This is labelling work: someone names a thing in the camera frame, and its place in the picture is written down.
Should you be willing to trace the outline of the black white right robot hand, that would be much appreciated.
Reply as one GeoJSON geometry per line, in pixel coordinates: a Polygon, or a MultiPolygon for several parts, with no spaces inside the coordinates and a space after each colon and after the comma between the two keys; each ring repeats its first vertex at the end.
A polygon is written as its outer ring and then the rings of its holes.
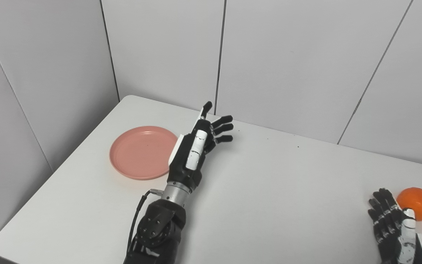
{"type": "Polygon", "coordinates": [[[382,264],[422,264],[422,234],[412,208],[402,208],[392,193],[380,188],[369,199],[368,215],[382,264]]]}

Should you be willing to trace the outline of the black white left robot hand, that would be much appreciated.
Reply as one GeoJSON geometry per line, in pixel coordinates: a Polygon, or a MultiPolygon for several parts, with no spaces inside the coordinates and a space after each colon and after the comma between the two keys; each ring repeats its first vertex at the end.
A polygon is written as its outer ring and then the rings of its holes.
{"type": "Polygon", "coordinates": [[[204,104],[192,131],[180,135],[169,159],[167,182],[180,183],[190,192],[193,192],[201,182],[201,168],[206,155],[218,144],[233,141],[232,135],[222,134],[233,130],[233,117],[227,115],[211,122],[206,118],[211,108],[212,102],[204,104]]]}

